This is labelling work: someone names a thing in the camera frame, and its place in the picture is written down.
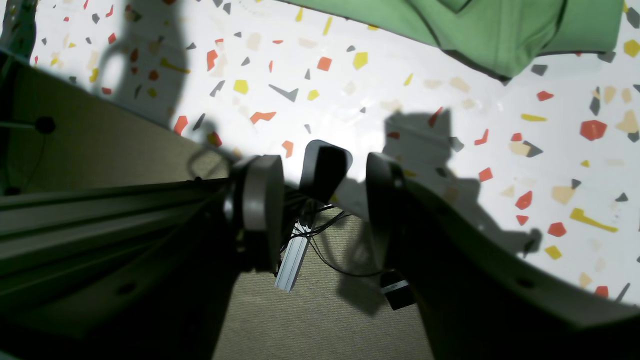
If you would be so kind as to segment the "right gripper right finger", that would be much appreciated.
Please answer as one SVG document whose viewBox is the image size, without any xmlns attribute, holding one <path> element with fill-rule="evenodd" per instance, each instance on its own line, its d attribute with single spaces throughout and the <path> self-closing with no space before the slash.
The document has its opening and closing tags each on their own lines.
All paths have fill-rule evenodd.
<svg viewBox="0 0 640 360">
<path fill-rule="evenodd" d="M 365 186 L 382 268 L 407 281 L 435 360 L 639 358 L 638 307 L 523 262 L 384 153 Z"/>
</svg>

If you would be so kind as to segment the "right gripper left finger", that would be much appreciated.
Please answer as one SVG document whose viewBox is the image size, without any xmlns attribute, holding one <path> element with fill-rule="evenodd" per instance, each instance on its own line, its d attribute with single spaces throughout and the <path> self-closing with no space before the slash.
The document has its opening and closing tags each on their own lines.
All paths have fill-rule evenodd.
<svg viewBox="0 0 640 360">
<path fill-rule="evenodd" d="M 1 198 L 1 351 L 209 360 L 242 272 L 277 270 L 278 155 L 226 178 Z"/>
</svg>

